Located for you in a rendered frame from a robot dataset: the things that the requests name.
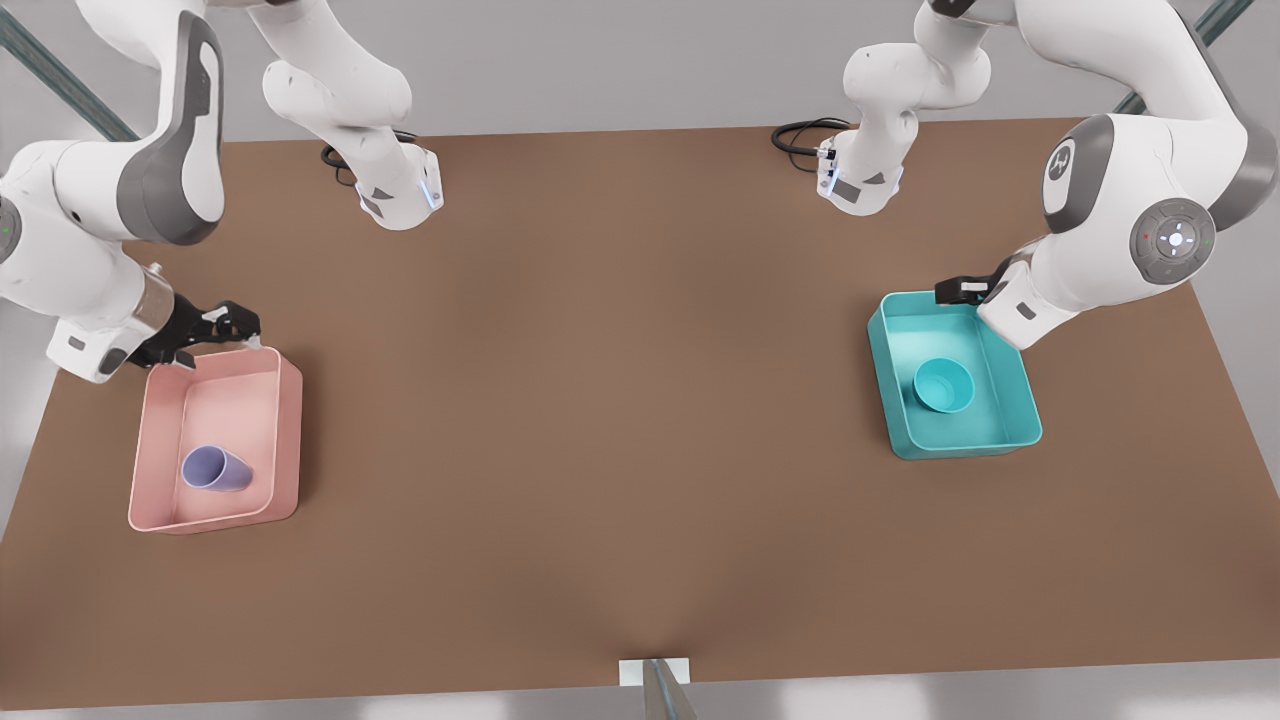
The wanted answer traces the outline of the teal plastic box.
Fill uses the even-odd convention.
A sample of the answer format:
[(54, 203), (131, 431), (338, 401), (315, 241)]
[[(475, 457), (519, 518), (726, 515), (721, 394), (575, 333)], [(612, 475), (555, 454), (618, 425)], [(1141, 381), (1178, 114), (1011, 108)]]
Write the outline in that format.
[(984, 457), (1038, 443), (1021, 355), (968, 305), (886, 295), (867, 324), (890, 446), (905, 460)]

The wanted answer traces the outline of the teal bowl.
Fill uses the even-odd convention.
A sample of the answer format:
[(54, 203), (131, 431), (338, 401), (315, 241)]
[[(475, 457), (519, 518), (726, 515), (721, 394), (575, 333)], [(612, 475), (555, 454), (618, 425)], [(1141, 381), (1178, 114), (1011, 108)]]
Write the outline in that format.
[(973, 374), (951, 357), (927, 359), (916, 368), (911, 382), (916, 401), (932, 413), (963, 413), (977, 396)]

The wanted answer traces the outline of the pink plastic box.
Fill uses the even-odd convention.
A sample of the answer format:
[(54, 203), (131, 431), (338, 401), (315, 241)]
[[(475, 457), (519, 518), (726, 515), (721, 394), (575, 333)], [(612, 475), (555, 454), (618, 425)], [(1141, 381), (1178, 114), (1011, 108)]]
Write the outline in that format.
[[(138, 532), (187, 536), (291, 516), (300, 502), (303, 375), (282, 354), (242, 348), (148, 373), (128, 520)], [(253, 470), (247, 489), (195, 489), (180, 462), (216, 445)]]

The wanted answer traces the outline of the lavender cup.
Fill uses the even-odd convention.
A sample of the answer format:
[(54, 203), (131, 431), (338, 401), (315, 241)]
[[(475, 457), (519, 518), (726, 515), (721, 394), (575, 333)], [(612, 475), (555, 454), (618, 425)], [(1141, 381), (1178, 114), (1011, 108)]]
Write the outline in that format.
[(252, 468), (221, 446), (201, 445), (180, 462), (180, 479), (191, 488), (229, 493), (247, 489)]

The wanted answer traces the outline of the silver frame post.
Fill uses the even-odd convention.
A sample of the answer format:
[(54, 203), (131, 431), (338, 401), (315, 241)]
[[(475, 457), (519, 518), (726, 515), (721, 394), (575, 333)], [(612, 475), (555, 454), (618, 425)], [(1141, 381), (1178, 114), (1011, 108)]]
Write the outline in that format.
[(623, 659), (618, 674), (621, 687), (643, 688), (644, 720), (699, 720), (685, 691), (689, 659)]
[(1213, 59), (1167, 0), (1117, 0), (1117, 5), (1119, 60), (1107, 77), (1134, 91), (1155, 117), (1240, 115)]
[(113, 109), (4, 6), (0, 6), (0, 47), (105, 140), (113, 142), (140, 140), (140, 136)]

